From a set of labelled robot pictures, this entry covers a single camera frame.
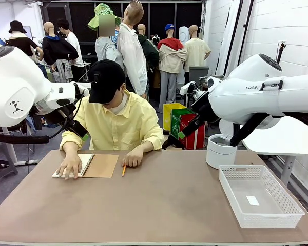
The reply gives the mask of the person's right hand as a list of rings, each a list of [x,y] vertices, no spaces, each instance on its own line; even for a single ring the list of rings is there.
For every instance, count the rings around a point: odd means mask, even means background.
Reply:
[[[82,161],[78,154],[66,154],[65,159],[56,171],[56,175],[59,177],[65,176],[65,180],[70,177],[77,179],[81,169]]]

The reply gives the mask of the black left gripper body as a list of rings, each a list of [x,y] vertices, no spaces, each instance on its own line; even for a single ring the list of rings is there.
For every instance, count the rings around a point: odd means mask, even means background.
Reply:
[[[63,125],[66,120],[69,121],[72,119],[75,109],[76,106],[74,104],[68,104],[55,109],[48,114],[48,122]]]

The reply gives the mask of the person's left hand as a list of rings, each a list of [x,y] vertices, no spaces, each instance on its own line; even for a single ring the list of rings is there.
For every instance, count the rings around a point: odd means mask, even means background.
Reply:
[[[130,151],[123,159],[122,165],[127,167],[138,166],[143,159],[143,148],[138,146]]]

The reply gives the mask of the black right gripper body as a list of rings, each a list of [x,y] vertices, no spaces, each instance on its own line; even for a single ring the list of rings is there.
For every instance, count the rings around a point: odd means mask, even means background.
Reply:
[[[197,114],[196,120],[200,123],[205,121],[208,123],[215,123],[219,120],[219,117],[214,113],[211,107],[208,96],[209,92],[206,91],[191,105],[191,110]]]

